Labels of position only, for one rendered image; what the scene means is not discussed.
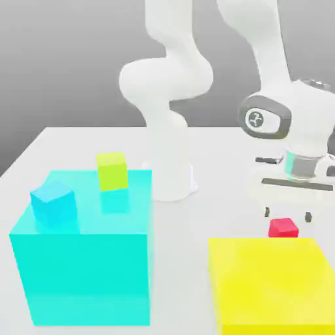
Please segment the small blue cube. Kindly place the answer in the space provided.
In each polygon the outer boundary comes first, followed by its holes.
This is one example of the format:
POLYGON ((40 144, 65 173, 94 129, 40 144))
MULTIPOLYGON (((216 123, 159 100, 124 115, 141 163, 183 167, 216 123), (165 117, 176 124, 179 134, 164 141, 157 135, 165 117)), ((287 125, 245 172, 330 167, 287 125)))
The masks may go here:
POLYGON ((34 225, 39 234, 78 234, 79 221, 75 192, 52 181, 30 192, 34 225))

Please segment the large cyan box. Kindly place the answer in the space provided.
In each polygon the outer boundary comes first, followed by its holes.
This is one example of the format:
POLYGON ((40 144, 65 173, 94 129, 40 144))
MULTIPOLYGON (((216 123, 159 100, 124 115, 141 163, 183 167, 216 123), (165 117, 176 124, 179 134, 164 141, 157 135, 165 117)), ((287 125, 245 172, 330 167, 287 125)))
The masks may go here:
POLYGON ((153 273, 152 174, 102 192, 94 170, 54 170, 77 216, 46 225, 27 206, 9 236, 35 326, 147 326, 153 273))

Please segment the small red cube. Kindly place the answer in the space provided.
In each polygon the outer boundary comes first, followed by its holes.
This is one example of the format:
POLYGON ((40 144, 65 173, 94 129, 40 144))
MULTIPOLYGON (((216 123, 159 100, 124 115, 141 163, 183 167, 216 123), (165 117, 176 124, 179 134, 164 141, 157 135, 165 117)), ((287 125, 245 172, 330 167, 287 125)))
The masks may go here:
POLYGON ((290 218, 272 219, 268 236, 270 238, 297 238, 299 229, 290 218))

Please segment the small lime green cube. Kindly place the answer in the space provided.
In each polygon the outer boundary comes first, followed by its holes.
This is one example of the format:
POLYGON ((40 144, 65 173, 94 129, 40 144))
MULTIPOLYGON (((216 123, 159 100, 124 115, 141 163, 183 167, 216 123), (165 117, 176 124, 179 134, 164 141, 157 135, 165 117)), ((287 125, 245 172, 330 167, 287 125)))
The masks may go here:
POLYGON ((123 152, 96 154, 100 191, 128 188, 128 169, 123 152))

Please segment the large yellow box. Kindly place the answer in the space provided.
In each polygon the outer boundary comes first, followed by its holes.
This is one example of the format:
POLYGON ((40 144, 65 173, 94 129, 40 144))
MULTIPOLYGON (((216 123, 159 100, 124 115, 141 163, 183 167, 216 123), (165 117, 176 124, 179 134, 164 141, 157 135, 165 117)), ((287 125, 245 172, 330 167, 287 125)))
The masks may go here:
POLYGON ((335 335, 335 271, 312 238, 211 238, 217 335, 335 335))

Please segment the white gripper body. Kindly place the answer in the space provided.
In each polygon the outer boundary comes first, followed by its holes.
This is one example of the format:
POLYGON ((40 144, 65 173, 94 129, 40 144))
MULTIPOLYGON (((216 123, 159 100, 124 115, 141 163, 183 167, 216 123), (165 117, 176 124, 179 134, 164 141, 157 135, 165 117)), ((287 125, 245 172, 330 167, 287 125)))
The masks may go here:
POLYGON ((257 200, 261 207, 299 205, 306 209, 335 205, 335 186, 296 182, 283 178, 257 177, 257 200))

